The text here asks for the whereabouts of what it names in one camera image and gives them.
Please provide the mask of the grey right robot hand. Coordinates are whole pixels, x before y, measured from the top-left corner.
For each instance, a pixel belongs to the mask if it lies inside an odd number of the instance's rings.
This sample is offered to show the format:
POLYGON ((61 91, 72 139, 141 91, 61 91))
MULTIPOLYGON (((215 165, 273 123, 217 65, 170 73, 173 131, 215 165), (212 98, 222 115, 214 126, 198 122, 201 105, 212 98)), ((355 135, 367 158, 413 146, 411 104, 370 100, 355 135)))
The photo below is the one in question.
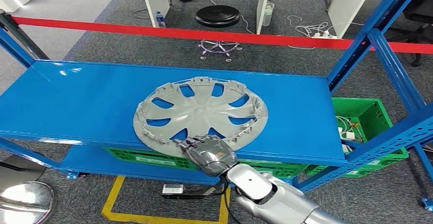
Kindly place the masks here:
POLYGON ((192 163, 210 177, 222 175, 237 163, 234 150, 215 135, 175 139, 173 142, 184 151, 192 163))

